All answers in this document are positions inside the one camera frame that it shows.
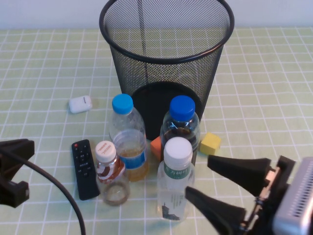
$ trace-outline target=orange liquid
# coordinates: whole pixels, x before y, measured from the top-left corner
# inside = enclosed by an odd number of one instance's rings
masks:
[[[121,157],[127,158],[127,157],[133,157],[133,156],[137,156],[140,153],[142,153],[143,149],[128,149],[128,150],[124,150],[122,151],[119,155]],[[127,176],[129,181],[131,182],[135,182],[135,181],[139,181],[139,180],[143,180],[145,178],[145,176],[147,175],[149,170],[149,165],[148,165],[148,161],[145,161],[145,163],[134,170],[126,170]]]

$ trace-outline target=orange sponge cube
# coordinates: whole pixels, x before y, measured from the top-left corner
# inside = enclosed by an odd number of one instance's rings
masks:
[[[161,137],[157,137],[150,143],[151,152],[156,156],[156,158],[161,161]]]

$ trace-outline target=black cable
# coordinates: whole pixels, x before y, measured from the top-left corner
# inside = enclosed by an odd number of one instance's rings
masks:
[[[58,187],[59,190],[61,190],[61,192],[64,194],[64,196],[68,199],[70,204],[73,206],[74,211],[76,212],[76,215],[77,215],[77,218],[78,218],[78,222],[79,222],[79,226],[80,226],[80,230],[81,230],[81,234],[82,235],[86,235],[86,228],[85,228],[84,219],[83,219],[82,213],[80,212],[80,210],[78,208],[78,205],[76,204],[74,198],[70,195],[69,191],[56,178],[54,178],[52,175],[50,175],[48,172],[44,171],[40,167],[38,167],[35,164],[31,163],[30,161],[27,161],[27,160],[21,158],[20,156],[14,154],[14,153],[7,152],[7,151],[5,151],[5,150],[3,150],[1,148],[0,148],[0,153],[3,154],[4,156],[7,156],[9,158],[14,159],[17,162],[23,163],[24,165],[26,165],[29,168],[33,169],[34,171],[38,172],[42,176],[46,177],[56,187]]]

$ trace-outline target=white wall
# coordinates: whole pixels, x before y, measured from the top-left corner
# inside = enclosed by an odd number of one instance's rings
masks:
[[[98,28],[107,0],[0,0],[0,29]],[[228,0],[236,26],[313,26],[313,0]]]

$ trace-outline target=green label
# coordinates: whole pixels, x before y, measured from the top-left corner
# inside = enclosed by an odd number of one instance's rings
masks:
[[[164,171],[168,177],[170,177],[174,180],[181,180],[189,174],[190,166],[184,170],[173,170],[173,169],[169,168],[164,162]]]

